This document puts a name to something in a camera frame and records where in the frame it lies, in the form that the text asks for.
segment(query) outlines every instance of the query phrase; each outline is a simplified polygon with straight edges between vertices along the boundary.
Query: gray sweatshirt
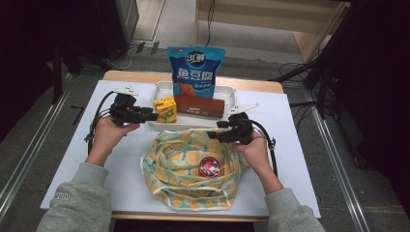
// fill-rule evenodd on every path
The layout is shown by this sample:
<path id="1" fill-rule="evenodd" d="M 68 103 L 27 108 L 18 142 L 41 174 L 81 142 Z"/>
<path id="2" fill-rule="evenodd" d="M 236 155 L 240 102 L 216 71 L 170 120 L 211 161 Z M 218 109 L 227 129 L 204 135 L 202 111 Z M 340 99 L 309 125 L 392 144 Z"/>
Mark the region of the gray sweatshirt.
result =
<path id="1" fill-rule="evenodd" d="M 108 231 L 109 193 L 103 188 L 108 171 L 83 162 L 69 183 L 61 184 L 37 231 Z M 308 206 L 301 206 L 291 188 L 265 197 L 269 231 L 325 231 Z"/>

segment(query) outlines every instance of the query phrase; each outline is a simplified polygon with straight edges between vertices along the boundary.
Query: patterned cloth bag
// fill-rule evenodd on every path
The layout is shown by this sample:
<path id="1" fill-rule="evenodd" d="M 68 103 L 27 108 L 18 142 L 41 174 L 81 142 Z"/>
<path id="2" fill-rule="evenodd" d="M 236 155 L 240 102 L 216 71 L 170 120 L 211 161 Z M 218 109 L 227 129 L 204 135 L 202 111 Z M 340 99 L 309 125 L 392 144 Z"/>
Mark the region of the patterned cloth bag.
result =
<path id="1" fill-rule="evenodd" d="M 161 132 L 141 158 L 148 189 L 175 210 L 228 210 L 233 204 L 241 176 L 249 164 L 227 144 L 210 139 L 206 131 Z M 220 174 L 205 177 L 199 163 L 214 158 Z"/>

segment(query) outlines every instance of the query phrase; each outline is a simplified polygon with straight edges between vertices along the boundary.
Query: handheld controller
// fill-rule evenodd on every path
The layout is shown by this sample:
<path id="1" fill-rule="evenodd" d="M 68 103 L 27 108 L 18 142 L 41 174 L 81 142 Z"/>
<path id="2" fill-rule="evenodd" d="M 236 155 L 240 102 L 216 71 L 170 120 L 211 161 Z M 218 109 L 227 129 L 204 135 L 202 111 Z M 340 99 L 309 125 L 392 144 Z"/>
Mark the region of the handheld controller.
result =
<path id="1" fill-rule="evenodd" d="M 220 143 L 229 143 L 239 141 L 241 144 L 248 145 L 251 143 L 251 134 L 253 132 L 252 122 L 245 112 L 229 116 L 228 122 L 218 121 L 218 128 L 229 128 L 232 130 L 216 132 L 208 131 L 211 139 L 217 139 Z"/>
<path id="2" fill-rule="evenodd" d="M 114 103 L 109 108 L 109 114 L 114 118 L 117 126 L 125 123 L 140 124 L 146 121 L 157 121 L 158 114 L 153 113 L 153 108 L 133 106 L 136 99 L 131 95 L 118 94 Z"/>

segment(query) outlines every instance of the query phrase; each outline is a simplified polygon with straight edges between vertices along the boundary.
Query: blue snack bag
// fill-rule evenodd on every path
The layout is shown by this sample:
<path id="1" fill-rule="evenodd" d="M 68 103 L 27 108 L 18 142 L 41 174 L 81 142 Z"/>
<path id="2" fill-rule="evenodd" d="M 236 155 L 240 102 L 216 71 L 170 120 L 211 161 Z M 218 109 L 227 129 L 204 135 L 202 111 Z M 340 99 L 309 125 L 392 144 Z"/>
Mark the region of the blue snack bag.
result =
<path id="1" fill-rule="evenodd" d="M 225 50 L 205 46 L 170 46 L 167 52 L 172 68 L 174 97 L 189 95 L 212 99 L 216 71 L 223 61 Z"/>

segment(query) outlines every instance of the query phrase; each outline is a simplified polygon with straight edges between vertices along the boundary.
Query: metal rail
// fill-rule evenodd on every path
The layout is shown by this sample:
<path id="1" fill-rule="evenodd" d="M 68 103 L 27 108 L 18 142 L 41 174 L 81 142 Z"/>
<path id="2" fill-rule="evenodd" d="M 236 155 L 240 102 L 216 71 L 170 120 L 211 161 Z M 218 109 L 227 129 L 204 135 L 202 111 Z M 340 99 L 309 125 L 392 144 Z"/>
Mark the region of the metal rail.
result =
<path id="1" fill-rule="evenodd" d="M 15 199 L 15 196 L 17 195 L 17 192 L 21 184 L 23 183 L 25 176 L 30 170 L 31 165 L 36 159 L 37 153 L 42 148 L 49 130 L 54 124 L 55 119 L 57 118 L 62 106 L 64 105 L 64 102 L 66 101 L 67 95 L 69 94 L 73 85 L 73 76 L 71 74 L 67 74 L 63 85 L 67 86 L 66 90 L 63 92 L 61 98 L 57 101 L 57 103 L 52 105 L 47 111 L 42 123 L 40 124 L 23 156 L 15 167 L 15 171 L 0 193 L 0 223 L 3 220 L 8 209 L 12 205 L 12 202 Z"/>
<path id="2" fill-rule="evenodd" d="M 309 91 L 307 91 L 307 98 L 309 101 L 316 101 L 314 95 Z M 331 133 L 329 132 L 328 125 L 326 121 L 322 119 L 317 109 L 313 110 L 313 116 L 331 160 L 338 183 L 340 185 L 341 192 L 343 193 L 344 199 L 346 200 L 350 215 L 353 218 L 353 223 L 355 224 L 357 231 L 370 231 L 362 206 L 355 191 L 353 190 L 346 170 L 344 169 L 343 163 L 337 152 L 337 147 L 332 139 Z"/>

